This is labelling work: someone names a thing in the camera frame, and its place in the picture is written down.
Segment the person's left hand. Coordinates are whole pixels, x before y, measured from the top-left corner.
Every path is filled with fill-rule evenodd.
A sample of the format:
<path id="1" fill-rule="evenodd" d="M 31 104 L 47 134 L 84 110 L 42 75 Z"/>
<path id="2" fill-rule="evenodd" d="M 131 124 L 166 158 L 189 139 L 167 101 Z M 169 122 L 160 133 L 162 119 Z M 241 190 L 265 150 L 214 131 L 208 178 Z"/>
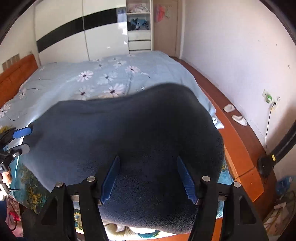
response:
<path id="1" fill-rule="evenodd" d="M 12 183 L 12 175 L 11 175 L 11 168 L 8 168 L 7 172 L 3 172 L 1 173 L 1 183 L 5 184 L 7 187 L 10 187 L 11 183 Z"/>

